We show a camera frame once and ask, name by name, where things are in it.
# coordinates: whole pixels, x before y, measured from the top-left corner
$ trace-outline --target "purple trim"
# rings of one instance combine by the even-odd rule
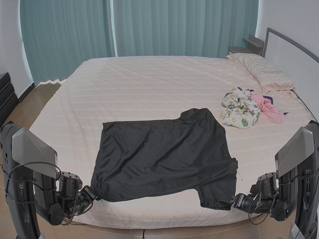
[[[270,100],[270,103],[273,105],[274,104],[274,100],[272,97],[269,97],[269,96],[263,96],[263,98],[266,98],[266,99],[269,99]]]

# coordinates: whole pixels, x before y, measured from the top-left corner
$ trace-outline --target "white cartoon print clothing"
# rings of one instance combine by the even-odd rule
[[[251,99],[249,90],[240,87],[227,93],[222,101],[223,109],[219,115],[224,125],[232,125],[246,129],[256,123],[260,115],[260,107]]]

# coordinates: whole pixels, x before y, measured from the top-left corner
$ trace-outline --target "white wall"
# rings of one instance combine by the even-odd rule
[[[0,0],[0,74],[10,74],[18,97],[33,83],[22,42],[19,1]]]
[[[267,27],[319,56],[319,0],[259,0],[256,37],[265,41]]]

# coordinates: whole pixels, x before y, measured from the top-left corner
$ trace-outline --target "tiled floor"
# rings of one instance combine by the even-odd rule
[[[29,129],[59,87],[60,84],[58,83],[39,85],[32,90],[21,104],[18,104],[7,121],[11,120],[15,124],[25,126]],[[1,172],[0,187],[0,239],[14,239],[16,232],[4,199],[3,176]],[[281,237],[286,239],[289,237],[293,218],[294,215],[291,215],[285,222],[277,222],[274,219],[267,218],[258,226],[252,225],[248,220],[245,220],[234,224],[212,227],[149,229],[145,231],[145,238],[276,239],[277,237]],[[38,217],[38,221],[46,239],[141,239],[143,234],[142,229],[109,229],[91,225],[51,226],[41,217]]]

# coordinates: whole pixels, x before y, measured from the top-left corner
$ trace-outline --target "pillow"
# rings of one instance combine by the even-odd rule
[[[228,59],[240,64],[257,80],[263,93],[275,90],[292,90],[293,82],[282,71],[257,54],[234,53]]]

